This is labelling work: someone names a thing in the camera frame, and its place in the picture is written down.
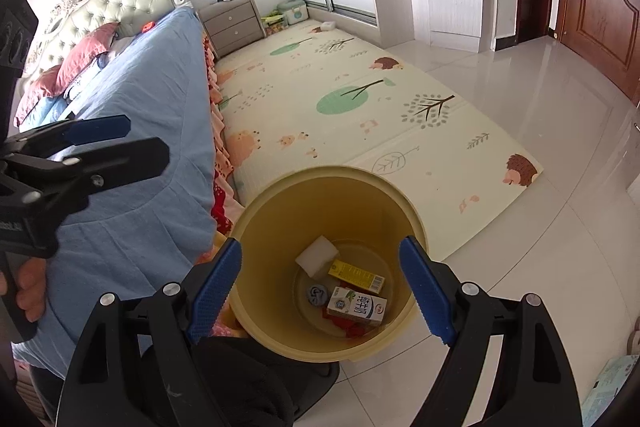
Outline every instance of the black baseboard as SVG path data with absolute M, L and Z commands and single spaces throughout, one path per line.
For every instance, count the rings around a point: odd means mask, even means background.
M 516 36 L 511 37 L 503 37 L 501 39 L 495 39 L 495 50 L 499 52 L 500 50 L 505 50 L 507 48 L 511 48 L 516 45 Z

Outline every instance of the headboard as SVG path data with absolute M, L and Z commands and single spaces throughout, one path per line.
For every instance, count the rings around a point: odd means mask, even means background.
M 162 18 L 188 0 L 80 0 L 72 12 L 53 21 L 43 36 L 43 51 L 34 73 L 23 80 L 24 89 L 44 71 L 61 64 L 88 33 L 109 22 L 119 22 L 121 36 L 134 36 L 143 26 Z

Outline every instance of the red pillow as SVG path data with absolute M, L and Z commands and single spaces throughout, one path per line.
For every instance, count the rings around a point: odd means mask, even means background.
M 65 92 L 80 73 L 82 73 L 101 53 L 108 52 L 113 34 L 118 28 L 117 22 L 100 26 L 85 36 L 67 55 L 58 72 L 58 80 L 51 96 Z
M 14 125 L 20 127 L 31 109 L 45 96 L 53 96 L 52 93 L 56 87 L 58 72 L 60 66 L 53 66 L 50 70 L 42 73 L 38 79 L 27 88 L 18 104 L 18 110 L 15 112 Z

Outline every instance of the metal screw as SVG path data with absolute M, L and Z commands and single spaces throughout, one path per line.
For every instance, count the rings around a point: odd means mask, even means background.
M 169 295 L 170 297 L 172 295 L 178 295 L 178 293 L 180 293 L 180 285 L 177 282 L 170 282 L 168 285 L 162 288 L 162 293 L 164 293 L 165 295 Z
M 102 187 L 104 185 L 104 178 L 100 174 L 94 174 L 91 176 L 91 182 L 96 187 Z
M 472 282 L 465 282 L 462 285 L 462 292 L 466 295 L 478 295 L 480 293 L 480 288 Z
M 113 293 L 105 293 L 102 297 L 100 297 L 100 304 L 103 306 L 109 306 L 113 304 L 116 299 L 116 296 Z
M 530 293 L 529 295 L 527 295 L 527 302 L 531 306 L 540 306 L 540 304 L 542 304 L 542 299 L 538 297 L 535 293 Z
M 22 203 L 25 203 L 25 204 L 35 203 L 35 202 L 36 202 L 36 201 L 38 201 L 41 197 L 42 197 L 42 194 L 41 194 L 40 192 L 38 192 L 37 190 L 34 190 L 33 192 L 27 192 L 27 193 L 22 197 Z

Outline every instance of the yellow bucket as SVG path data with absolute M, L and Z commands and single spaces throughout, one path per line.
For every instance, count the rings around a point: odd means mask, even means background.
M 252 201 L 231 235 L 242 244 L 233 311 L 254 339 L 280 355 L 305 362 L 363 359 L 393 342 L 415 313 L 398 247 L 414 235 L 426 250 L 426 234 L 404 195 L 370 172 L 318 167 L 284 176 Z M 383 324 L 364 337 L 347 339 L 306 301 L 312 280 L 296 257 L 320 235 L 340 259 L 386 278 Z

